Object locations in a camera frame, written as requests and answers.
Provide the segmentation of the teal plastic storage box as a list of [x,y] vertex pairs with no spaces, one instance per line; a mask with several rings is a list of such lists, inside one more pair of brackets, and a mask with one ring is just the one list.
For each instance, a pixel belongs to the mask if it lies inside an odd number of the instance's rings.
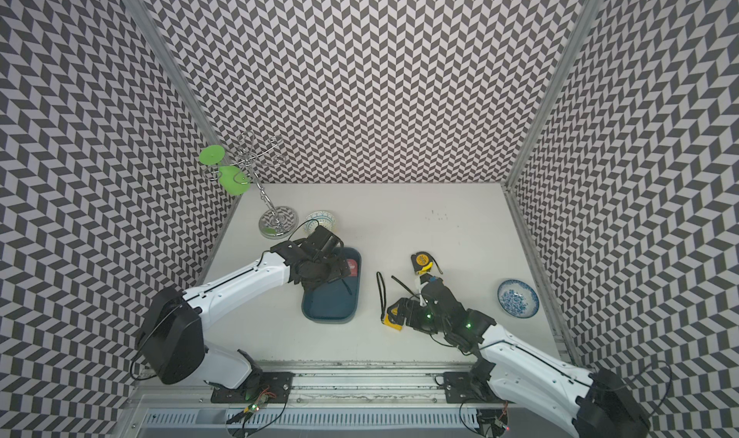
[[353,247],[346,249],[346,260],[354,259],[359,265],[357,278],[341,278],[324,284],[317,290],[305,291],[301,311],[305,318],[318,324],[346,324],[357,311],[360,295],[362,257]]

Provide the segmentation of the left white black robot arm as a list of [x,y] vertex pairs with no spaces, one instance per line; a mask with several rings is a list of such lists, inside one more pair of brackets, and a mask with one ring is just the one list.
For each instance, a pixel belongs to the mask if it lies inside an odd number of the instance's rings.
[[243,388],[257,378],[256,363],[242,349],[227,351],[211,343],[205,332],[277,287],[296,284],[314,291],[349,275],[344,242],[317,226],[308,237],[283,241],[222,278],[158,292],[135,335],[134,357],[142,357],[165,385],[192,378],[228,390]]

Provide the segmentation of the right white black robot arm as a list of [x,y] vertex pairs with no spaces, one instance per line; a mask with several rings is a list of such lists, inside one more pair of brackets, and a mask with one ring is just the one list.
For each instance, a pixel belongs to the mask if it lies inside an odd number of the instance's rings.
[[419,292],[383,301],[382,322],[439,334],[477,362],[480,397],[493,395],[548,420],[572,437],[646,437],[650,414],[614,372],[566,363],[514,336],[494,318],[466,308],[442,278],[425,274]]

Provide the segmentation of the pink tape measure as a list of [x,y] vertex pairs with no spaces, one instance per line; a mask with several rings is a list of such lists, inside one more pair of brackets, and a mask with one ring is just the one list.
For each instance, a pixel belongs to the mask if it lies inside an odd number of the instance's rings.
[[348,271],[349,271],[348,276],[350,278],[357,278],[359,274],[359,265],[357,261],[354,259],[348,259],[346,261],[346,264],[348,265]]

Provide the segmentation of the yellow patterned small bowl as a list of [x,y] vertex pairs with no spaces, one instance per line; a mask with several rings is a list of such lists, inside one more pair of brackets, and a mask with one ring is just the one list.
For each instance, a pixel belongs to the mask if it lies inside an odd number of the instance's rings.
[[311,235],[318,226],[322,226],[329,231],[336,229],[336,217],[330,211],[318,210],[307,215],[303,225],[303,229],[307,235]]

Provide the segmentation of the green cup lower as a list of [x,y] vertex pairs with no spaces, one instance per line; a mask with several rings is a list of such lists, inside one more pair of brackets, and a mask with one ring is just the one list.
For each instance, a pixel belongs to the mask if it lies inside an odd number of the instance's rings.
[[227,194],[234,197],[241,196],[249,189],[250,184],[250,178],[238,167],[219,167],[219,185],[225,189]]

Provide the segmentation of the green cup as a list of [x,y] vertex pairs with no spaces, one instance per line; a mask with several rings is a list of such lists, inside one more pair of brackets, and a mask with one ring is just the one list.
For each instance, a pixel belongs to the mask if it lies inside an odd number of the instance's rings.
[[200,151],[198,161],[206,167],[211,167],[221,164],[225,157],[226,150],[222,145],[209,145]]
[[249,189],[250,184],[250,178],[238,167],[219,167],[219,185],[225,189],[227,194],[234,197],[241,196]]

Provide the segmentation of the blue white patterned plate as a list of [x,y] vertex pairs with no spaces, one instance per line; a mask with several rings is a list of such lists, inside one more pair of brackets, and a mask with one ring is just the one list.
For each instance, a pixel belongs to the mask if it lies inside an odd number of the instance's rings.
[[540,309],[540,299],[535,290],[525,282],[508,279],[498,286],[498,303],[510,316],[530,319]]

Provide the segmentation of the green cup upper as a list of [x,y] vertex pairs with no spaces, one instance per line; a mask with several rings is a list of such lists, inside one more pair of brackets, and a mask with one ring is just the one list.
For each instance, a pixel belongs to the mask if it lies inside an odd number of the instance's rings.
[[200,151],[198,161],[206,167],[211,167],[221,164],[225,157],[226,150],[222,145],[209,145]]

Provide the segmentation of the aluminium front rail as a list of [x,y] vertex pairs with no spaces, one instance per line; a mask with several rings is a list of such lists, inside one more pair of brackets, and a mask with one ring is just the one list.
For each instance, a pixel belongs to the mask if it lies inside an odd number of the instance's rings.
[[[316,370],[280,368],[264,371],[259,368],[250,374],[263,372],[294,373],[293,388],[288,398],[290,403],[311,403],[312,405],[414,405],[417,403],[446,402],[441,388],[442,373],[431,368],[421,370],[400,368],[398,366],[329,366]],[[485,381],[493,393],[492,384],[511,386],[516,393],[532,391],[523,376],[511,370],[479,360],[471,366],[459,366],[455,371],[471,372]],[[202,380],[180,382],[176,385],[159,385],[154,380],[142,381],[137,385],[134,395],[126,402],[133,408],[144,400],[144,395],[160,395],[162,403],[211,403],[211,395],[217,386]]]

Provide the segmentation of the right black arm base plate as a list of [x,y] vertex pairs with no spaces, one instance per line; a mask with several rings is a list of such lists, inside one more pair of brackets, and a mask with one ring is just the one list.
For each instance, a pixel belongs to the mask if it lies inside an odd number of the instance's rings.
[[446,402],[451,405],[502,402],[487,382],[471,372],[444,372],[441,378],[441,388],[444,390]]

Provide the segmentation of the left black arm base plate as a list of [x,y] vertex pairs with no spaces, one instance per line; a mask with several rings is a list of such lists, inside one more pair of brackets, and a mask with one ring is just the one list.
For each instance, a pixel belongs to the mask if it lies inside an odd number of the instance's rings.
[[211,395],[211,403],[216,405],[252,405],[260,396],[267,403],[286,403],[293,388],[294,373],[263,372],[251,374],[237,389],[216,387]]

